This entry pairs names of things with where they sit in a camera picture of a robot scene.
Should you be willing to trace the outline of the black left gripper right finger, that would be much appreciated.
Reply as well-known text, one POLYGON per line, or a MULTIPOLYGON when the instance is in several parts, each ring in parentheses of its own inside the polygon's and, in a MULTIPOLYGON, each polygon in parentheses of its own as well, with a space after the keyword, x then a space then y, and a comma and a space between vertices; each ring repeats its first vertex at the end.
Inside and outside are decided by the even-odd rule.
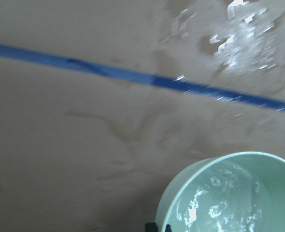
POLYGON ((171 232, 171 226, 169 224, 166 225, 165 232, 171 232))

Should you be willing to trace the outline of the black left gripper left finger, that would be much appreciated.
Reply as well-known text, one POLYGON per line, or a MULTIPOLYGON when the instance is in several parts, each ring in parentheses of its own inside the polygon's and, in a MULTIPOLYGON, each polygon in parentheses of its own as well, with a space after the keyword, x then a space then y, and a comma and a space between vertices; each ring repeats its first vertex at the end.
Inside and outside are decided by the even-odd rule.
POLYGON ((145 224, 145 232, 158 232, 158 227, 155 222, 148 222, 145 224))

